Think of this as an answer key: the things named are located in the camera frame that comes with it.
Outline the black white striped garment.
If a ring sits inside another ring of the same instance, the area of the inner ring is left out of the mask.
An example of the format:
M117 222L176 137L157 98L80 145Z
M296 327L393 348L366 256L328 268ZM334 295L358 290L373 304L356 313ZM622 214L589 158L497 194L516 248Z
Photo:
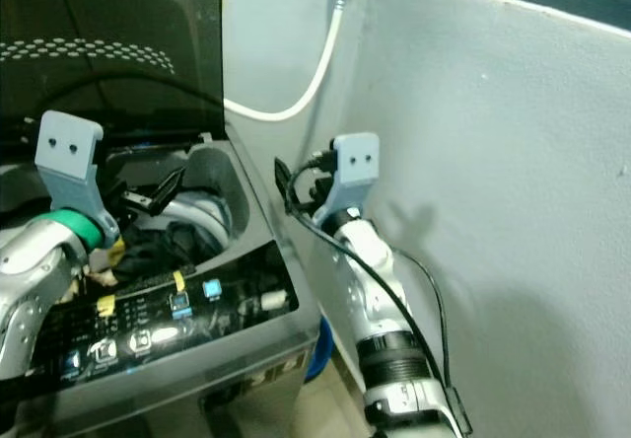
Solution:
M211 260L224 245L195 223L172 221L164 229L131 227L122 232L123 254L111 268L121 283Z

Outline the grey top-load washing machine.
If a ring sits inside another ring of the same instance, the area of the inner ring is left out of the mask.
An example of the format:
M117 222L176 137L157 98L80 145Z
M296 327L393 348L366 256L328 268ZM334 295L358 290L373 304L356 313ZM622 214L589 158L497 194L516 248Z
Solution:
M123 254L123 231L164 229L183 221L201 226L224 245L211 260L189 266L194 270L278 244L299 307L131 374L77 387L62 389L49 375L37 374L32 358L29 376L50 380L51 388L20 403L15 419L19 438L287 437L318 338L318 303L292 244L278 231L264 178L236 142L208 136L185 150L126 153L109 160L106 173L129 185L135 191L132 199L143 200L176 168L185 168L185 173L175 199L161 214L141 214L130 226L118 222L116 243L95 249L89 265L54 306L121 283L111 268ZM37 216L13 220L3 232L3 246Z

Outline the black washer control panel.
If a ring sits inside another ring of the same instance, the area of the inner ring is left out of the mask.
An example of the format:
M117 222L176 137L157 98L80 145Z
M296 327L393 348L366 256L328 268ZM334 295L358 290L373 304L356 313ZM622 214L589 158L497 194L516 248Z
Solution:
M267 243L221 265L183 270L176 293L172 273L126 281L51 308L41 326L32 369L59 388L131 374L159 360L264 324L294 311L294 293L279 245ZM220 280L224 294L207 300L202 283ZM114 315L96 316L96 302L114 295Z

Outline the dark tinted washer lid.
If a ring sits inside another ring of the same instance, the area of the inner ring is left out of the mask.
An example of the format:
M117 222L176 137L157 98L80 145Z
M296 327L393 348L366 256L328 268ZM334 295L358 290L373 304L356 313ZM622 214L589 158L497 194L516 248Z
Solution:
M224 0L0 0L0 153L35 152L47 110L108 148L224 139Z

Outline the blue plastic bucket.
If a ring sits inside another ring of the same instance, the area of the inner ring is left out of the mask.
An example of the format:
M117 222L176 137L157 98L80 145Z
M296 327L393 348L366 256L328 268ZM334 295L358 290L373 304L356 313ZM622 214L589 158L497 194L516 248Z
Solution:
M335 342L332 326L326 316L320 317L318 338L315 348L313 348L310 366L304 375L304 383L311 383L327 369L327 365L332 360L335 352Z

